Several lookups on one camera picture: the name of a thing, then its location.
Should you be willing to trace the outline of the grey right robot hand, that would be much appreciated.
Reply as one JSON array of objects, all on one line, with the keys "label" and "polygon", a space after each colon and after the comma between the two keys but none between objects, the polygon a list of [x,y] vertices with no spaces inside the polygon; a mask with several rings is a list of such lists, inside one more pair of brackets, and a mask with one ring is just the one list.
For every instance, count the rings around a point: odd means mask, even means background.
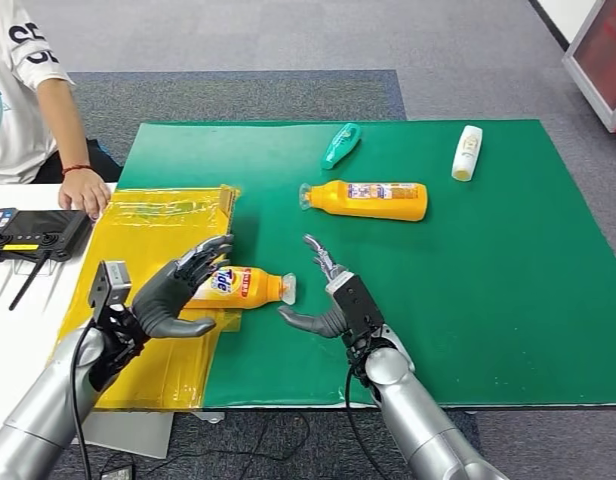
[{"label": "grey right robot hand", "polygon": [[[328,284],[346,271],[345,267],[334,261],[326,248],[316,238],[310,234],[305,234],[303,239],[316,254],[313,261],[320,267],[328,280]],[[336,305],[333,305],[331,309],[319,315],[300,314],[288,306],[280,306],[278,308],[278,312],[289,326],[324,338],[339,337],[348,329],[345,316]]]}]

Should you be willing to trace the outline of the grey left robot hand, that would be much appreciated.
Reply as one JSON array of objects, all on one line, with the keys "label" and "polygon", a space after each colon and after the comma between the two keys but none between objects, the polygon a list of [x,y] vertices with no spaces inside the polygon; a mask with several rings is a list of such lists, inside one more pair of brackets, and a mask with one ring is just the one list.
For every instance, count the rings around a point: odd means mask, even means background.
[{"label": "grey left robot hand", "polygon": [[146,336],[197,338],[216,326],[211,318],[183,320],[180,314],[204,282],[226,266],[233,248],[232,234],[214,236],[171,260],[134,295],[133,315]]}]

